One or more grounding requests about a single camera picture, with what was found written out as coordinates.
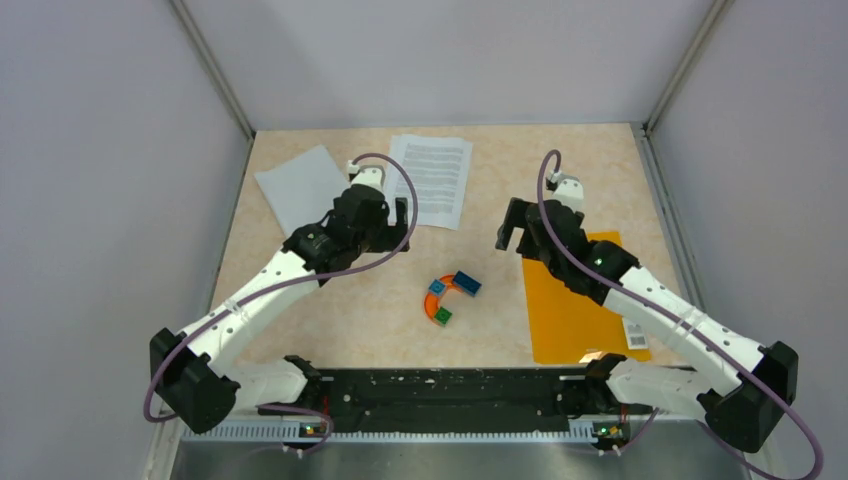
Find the light blue toy cube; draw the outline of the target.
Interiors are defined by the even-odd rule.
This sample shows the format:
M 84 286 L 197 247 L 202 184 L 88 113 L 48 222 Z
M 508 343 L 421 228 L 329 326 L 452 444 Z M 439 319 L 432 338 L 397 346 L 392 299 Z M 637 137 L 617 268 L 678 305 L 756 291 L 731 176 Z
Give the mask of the light blue toy cube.
M 428 294 L 435 296 L 437 298 L 441 298 L 442 295 L 447 290 L 447 285 L 439 279 L 435 279 L 431 282 L 428 287 Z

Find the orange curved toy block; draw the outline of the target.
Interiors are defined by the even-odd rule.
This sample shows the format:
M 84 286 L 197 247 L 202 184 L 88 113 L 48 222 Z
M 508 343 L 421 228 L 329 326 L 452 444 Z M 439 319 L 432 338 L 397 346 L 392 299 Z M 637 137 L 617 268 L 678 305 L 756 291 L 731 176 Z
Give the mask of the orange curved toy block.
M 423 301 L 424 312 L 427 315 L 427 317 L 429 318 L 429 320 L 431 322 L 433 322 L 435 325 L 438 325 L 438 324 L 433 320 L 433 316 L 436 313 L 436 311 L 440 307 L 442 307 L 441 306 L 441 300 L 445 296 L 445 294 L 450 292 L 450 291 L 463 293 L 462 291 L 460 291 L 459 289 L 457 289 L 456 287 L 454 287 L 452 285 L 453 276 L 454 276 L 454 274 L 449 274 L 449 275 L 444 275 L 440 278 L 437 278 L 447 285 L 447 290 L 445 291 L 445 293 L 442 295 L 441 298 L 437 298 L 435 296 L 429 295 L 428 290 L 427 290 L 427 293 L 425 295 L 425 298 L 424 298 L 424 301 Z

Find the printed paper stack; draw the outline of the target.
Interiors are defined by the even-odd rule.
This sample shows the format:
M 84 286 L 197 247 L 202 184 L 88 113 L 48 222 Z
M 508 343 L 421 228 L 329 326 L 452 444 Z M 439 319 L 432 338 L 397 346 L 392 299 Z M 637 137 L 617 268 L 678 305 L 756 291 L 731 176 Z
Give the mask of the printed paper stack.
M 457 230 L 472 152 L 473 144 L 459 137 L 395 135 L 389 156 L 410 180 L 405 181 L 397 169 L 390 167 L 383 191 L 389 202 L 396 198 L 411 200 L 409 187 L 413 186 L 418 198 L 417 224 Z

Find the dark blue toy block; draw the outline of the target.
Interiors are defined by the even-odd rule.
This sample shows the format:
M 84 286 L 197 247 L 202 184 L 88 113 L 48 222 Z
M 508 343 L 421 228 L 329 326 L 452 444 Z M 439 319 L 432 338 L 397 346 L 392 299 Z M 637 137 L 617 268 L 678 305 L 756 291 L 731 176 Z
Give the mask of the dark blue toy block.
M 482 287 L 479 281 L 463 271 L 457 271 L 454 274 L 452 285 L 471 297 L 475 297 Z

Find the orange plastic folder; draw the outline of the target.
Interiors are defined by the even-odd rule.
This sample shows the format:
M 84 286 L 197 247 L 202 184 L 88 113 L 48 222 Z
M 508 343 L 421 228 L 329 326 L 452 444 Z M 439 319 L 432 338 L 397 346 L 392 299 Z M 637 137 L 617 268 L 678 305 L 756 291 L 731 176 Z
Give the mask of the orange plastic folder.
M 608 353 L 640 361 L 650 349 L 629 350 L 622 317 L 571 292 L 539 261 L 522 261 L 533 361 L 541 365 L 577 365 Z

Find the green toy cube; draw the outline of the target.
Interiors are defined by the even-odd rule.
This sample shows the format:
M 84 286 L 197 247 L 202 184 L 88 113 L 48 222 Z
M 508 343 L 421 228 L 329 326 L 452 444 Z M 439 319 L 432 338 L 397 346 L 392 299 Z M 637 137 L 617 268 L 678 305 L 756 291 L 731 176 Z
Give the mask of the green toy cube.
M 434 314 L 433 320 L 440 326 L 446 326 L 451 317 L 452 313 L 449 310 L 440 307 Z

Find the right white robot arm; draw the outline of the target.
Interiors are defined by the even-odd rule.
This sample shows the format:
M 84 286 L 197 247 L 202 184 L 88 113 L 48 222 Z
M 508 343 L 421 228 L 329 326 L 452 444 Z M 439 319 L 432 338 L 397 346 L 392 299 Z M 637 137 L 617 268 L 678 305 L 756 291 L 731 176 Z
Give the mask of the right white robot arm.
M 760 451 L 795 400 L 797 352 L 782 341 L 766 346 L 732 331 L 669 290 L 623 247 L 589 239 L 576 178 L 554 173 L 542 188 L 552 197 L 510 199 L 496 249 L 506 249 L 521 230 L 522 259 L 541 265 L 571 294 L 635 323 L 689 365 L 681 370 L 606 354 L 590 365 L 589 404 L 600 412 L 624 403 L 685 415 L 736 450 Z

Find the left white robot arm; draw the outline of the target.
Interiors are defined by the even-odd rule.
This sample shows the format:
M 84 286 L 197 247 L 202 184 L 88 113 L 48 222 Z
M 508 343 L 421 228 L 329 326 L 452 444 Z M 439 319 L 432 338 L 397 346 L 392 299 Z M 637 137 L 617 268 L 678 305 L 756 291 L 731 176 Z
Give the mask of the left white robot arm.
M 277 317 L 330 279 L 357 273 L 366 253 L 383 261 L 408 248 L 407 202 L 398 198 L 396 224 L 376 165 L 348 166 L 350 185 L 321 220 L 297 228 L 240 290 L 178 333 L 167 328 L 149 343 L 151 384 L 174 417 L 202 434 L 231 413 L 264 404 L 308 413 L 319 404 L 320 374 L 296 355 L 253 367 L 241 352 Z

